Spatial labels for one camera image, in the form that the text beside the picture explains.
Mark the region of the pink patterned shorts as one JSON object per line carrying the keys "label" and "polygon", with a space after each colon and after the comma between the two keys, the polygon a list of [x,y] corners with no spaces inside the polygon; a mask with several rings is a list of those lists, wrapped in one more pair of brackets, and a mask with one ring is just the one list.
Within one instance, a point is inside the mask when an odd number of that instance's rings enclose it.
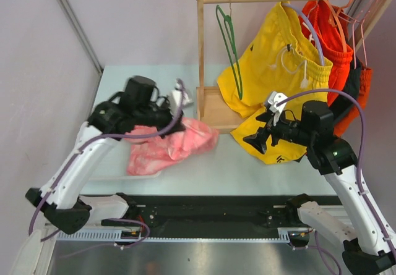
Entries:
{"label": "pink patterned shorts", "polygon": [[212,150],[218,142],[219,132],[193,118],[182,119],[183,131],[161,138],[128,139],[131,153],[127,164],[130,176],[149,176],[186,158]]}

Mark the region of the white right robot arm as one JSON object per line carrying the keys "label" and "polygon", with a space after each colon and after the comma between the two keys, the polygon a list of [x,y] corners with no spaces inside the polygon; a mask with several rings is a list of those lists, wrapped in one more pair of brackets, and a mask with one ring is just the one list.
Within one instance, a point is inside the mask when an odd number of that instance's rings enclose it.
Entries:
{"label": "white right robot arm", "polygon": [[351,225],[348,226],[322,209],[306,194],[292,198],[287,203],[286,221],[292,226],[305,224],[316,230],[342,251],[345,266],[352,274],[380,274],[395,266],[395,257],[388,241],[395,232],[384,233],[378,221],[381,213],[375,207],[369,190],[356,178],[358,160],[347,141],[334,135],[333,114],[327,103],[307,101],[302,106],[299,120],[291,121],[281,114],[276,120],[274,108],[257,116],[265,122],[255,134],[245,136],[244,142],[258,152],[268,151],[267,140],[275,146],[280,140],[307,148],[311,166],[324,176],[336,192]]}

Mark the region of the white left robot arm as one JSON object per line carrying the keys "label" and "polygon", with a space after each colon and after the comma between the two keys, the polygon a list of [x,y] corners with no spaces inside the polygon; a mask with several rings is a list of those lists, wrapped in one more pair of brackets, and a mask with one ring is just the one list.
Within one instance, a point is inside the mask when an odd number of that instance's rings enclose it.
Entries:
{"label": "white left robot arm", "polygon": [[155,81],[135,75],[127,80],[124,90],[95,106],[57,174],[40,188],[26,192],[26,199],[35,207],[29,234],[40,213],[65,234],[105,220],[125,226],[136,220],[135,203],[124,193],[105,197],[82,197],[80,193],[98,164],[122,139],[163,138],[183,129],[184,82],[177,79],[162,104],[152,98],[157,90]]}

